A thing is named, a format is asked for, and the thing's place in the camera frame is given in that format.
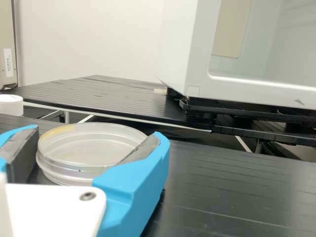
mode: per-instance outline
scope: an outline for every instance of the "white enclosure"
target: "white enclosure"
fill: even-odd
[[[158,52],[185,96],[316,110],[316,0],[165,0]]]

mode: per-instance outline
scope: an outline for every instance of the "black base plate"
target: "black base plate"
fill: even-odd
[[[181,95],[173,89],[168,89],[168,95],[180,98]],[[193,97],[183,97],[179,102],[187,117],[213,120],[217,115],[231,115],[246,119],[285,122],[303,126],[316,125],[316,111],[259,105],[241,102],[220,101]]]

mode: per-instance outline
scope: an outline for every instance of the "petri dish lid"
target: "petri dish lid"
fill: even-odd
[[[77,123],[54,128],[39,139],[37,163],[44,175],[61,185],[91,185],[147,136],[114,123]]]

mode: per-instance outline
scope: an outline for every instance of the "white wall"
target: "white wall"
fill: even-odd
[[[15,0],[20,85],[94,74],[157,81],[163,0]]]

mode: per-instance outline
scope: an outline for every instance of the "black grooved surface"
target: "black grooved surface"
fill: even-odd
[[[200,123],[194,118],[187,120],[178,101],[159,93],[164,89],[166,87],[158,83],[89,76],[23,86],[6,93],[20,95],[28,102],[59,108],[211,129],[215,133],[268,141],[316,146],[316,132],[313,129],[290,133],[281,123],[255,120],[247,124],[236,122],[228,115],[218,116],[214,124]]]
[[[0,132],[36,123],[0,115]],[[298,160],[172,141],[169,177],[142,236],[314,237],[316,166]]]

